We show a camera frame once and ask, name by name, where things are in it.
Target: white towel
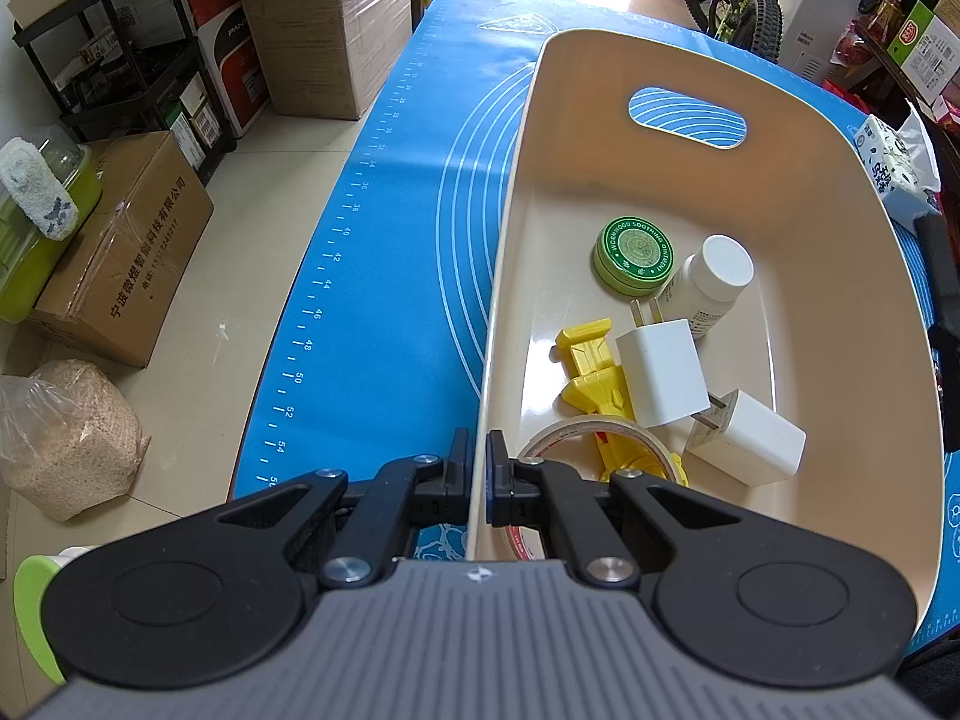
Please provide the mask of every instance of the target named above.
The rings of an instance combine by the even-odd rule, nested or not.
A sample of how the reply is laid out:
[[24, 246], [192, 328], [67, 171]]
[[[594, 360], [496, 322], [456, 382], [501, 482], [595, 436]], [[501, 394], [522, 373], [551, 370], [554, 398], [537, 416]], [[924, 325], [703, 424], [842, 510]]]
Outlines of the white towel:
[[11, 138], [0, 148], [0, 183], [47, 238], [62, 241], [76, 228], [77, 206], [32, 143]]

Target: white medicine bottle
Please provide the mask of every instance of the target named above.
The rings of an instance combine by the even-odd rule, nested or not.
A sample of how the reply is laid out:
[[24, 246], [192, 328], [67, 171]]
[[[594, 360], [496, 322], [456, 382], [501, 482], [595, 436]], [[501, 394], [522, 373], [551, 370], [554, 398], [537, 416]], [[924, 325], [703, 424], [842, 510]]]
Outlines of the white medicine bottle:
[[747, 250], [726, 235], [711, 235], [666, 283], [658, 297], [664, 322], [687, 319], [694, 338], [717, 324], [754, 278]]

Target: metal screw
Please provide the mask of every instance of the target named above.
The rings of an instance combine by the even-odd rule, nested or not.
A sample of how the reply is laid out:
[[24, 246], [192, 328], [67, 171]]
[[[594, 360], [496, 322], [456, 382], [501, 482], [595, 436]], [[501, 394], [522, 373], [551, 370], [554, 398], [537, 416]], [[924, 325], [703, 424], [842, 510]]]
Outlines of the metal screw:
[[587, 574], [593, 579], [610, 583], [630, 579], [635, 570], [632, 562], [622, 557], [597, 557], [587, 563]]
[[361, 557], [335, 557], [333, 560], [328, 560], [323, 567], [323, 574], [328, 579], [345, 581], [348, 584], [366, 579], [371, 571], [373, 569], [370, 564]]

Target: white bottle cap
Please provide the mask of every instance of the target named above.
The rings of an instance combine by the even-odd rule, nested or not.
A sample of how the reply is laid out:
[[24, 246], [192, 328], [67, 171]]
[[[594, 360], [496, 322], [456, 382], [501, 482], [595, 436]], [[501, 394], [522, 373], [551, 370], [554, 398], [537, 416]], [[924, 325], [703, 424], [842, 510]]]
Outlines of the white bottle cap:
[[693, 255], [690, 276], [708, 298], [730, 303], [754, 278], [754, 261], [733, 238], [711, 235]]

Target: red box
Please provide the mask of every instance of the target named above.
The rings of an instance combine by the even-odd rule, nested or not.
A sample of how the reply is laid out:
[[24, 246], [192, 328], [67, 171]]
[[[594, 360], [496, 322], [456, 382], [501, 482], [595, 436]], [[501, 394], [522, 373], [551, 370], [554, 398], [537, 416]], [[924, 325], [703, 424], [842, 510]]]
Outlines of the red box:
[[251, 128], [270, 101], [240, 0], [187, 0], [203, 59], [234, 135]]

